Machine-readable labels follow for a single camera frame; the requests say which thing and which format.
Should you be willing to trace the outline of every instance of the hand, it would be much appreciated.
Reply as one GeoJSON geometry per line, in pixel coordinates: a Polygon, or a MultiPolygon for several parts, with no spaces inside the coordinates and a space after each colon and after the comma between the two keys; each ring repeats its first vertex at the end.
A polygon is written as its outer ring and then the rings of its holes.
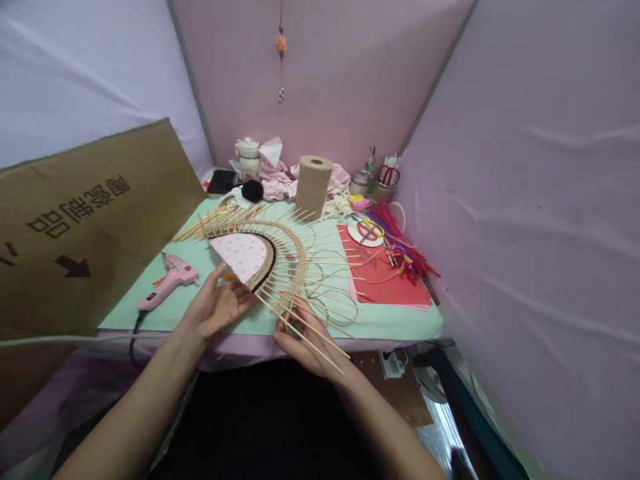
{"type": "MultiPolygon", "coordinates": [[[[309,313],[311,311],[309,304],[300,297],[296,297],[295,303],[300,306],[300,308],[293,309],[295,314],[302,317],[305,322],[321,332],[326,338],[331,339],[331,336],[324,324],[315,315],[309,313]]],[[[291,315],[288,322],[295,323],[295,316],[291,315]]],[[[306,327],[304,324],[301,324],[301,326],[304,327],[304,336],[312,342],[318,350],[328,356],[332,362],[340,367],[340,369],[345,373],[344,375],[338,372],[338,370],[327,362],[322,355],[316,352],[316,350],[314,350],[314,348],[312,348],[307,342],[301,340],[295,333],[293,333],[293,335],[295,335],[294,337],[288,335],[288,327],[286,327],[282,320],[278,320],[278,323],[275,326],[273,339],[286,354],[297,360],[300,365],[310,372],[339,385],[349,382],[350,377],[354,374],[353,372],[357,371],[354,365],[345,356],[340,354],[338,350],[327,345],[327,341],[322,339],[312,329],[306,327]]]]}
{"type": "Polygon", "coordinates": [[[181,320],[195,327],[205,340],[238,320],[258,300],[238,280],[218,285],[226,268],[222,263],[211,272],[181,320]]]}

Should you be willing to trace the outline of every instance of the pink glue gun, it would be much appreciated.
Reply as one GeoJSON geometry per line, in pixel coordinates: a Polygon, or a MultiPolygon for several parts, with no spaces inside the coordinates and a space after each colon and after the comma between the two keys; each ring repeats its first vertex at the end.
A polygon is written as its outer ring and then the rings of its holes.
{"type": "Polygon", "coordinates": [[[160,305],[162,300],[167,298],[178,285],[190,285],[196,280],[196,278],[200,277],[198,272],[192,269],[187,262],[180,260],[180,258],[175,255],[168,255],[164,252],[161,253],[162,260],[164,261],[165,268],[167,269],[167,274],[164,278],[153,282],[157,287],[152,294],[144,300],[138,300],[135,303],[138,310],[153,310],[160,305]]]}

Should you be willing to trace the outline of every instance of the red-handled scissors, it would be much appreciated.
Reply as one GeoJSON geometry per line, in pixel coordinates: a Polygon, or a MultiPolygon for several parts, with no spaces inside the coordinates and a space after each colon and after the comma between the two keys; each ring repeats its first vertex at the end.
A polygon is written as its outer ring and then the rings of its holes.
{"type": "Polygon", "coordinates": [[[383,165],[378,171],[378,182],[385,187],[395,187],[400,181],[400,170],[395,167],[383,165]]]}

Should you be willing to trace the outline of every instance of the lavender fabric wall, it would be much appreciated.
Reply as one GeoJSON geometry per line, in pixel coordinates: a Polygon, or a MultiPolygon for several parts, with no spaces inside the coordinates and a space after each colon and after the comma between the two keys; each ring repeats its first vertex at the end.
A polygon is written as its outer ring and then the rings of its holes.
{"type": "Polygon", "coordinates": [[[369,146],[400,148],[472,0],[176,0],[187,56],[222,167],[236,139],[280,135],[288,165],[322,155],[347,171],[369,146]]]}
{"type": "Polygon", "coordinates": [[[2,168],[169,117],[211,170],[164,1],[0,1],[0,65],[2,168]]]}
{"type": "Polygon", "coordinates": [[[482,0],[403,164],[445,326],[557,477],[640,475],[639,60],[635,0],[482,0]]]}

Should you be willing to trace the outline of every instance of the red paper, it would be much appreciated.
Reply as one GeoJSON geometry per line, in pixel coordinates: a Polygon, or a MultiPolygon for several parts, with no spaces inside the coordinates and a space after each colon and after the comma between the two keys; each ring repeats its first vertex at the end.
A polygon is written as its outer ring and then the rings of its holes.
{"type": "Polygon", "coordinates": [[[359,256],[359,258],[349,259],[350,263],[362,263],[380,251],[380,253],[366,265],[362,267],[351,267],[355,289],[365,294],[365,296],[358,295],[360,302],[387,305],[431,305],[431,294],[429,294],[429,290],[427,290],[422,282],[416,282],[414,285],[406,277],[401,277],[400,275],[392,276],[394,272],[398,271],[398,268],[392,267],[389,264],[389,258],[385,253],[384,245],[380,245],[379,247],[365,247],[360,245],[351,238],[349,232],[347,232],[346,225],[338,225],[338,231],[340,232],[340,238],[343,241],[344,248],[356,249],[347,250],[347,254],[359,256]],[[388,279],[391,276],[392,278],[382,283],[368,283],[360,280],[353,274],[354,272],[369,281],[380,281],[388,279]]]}

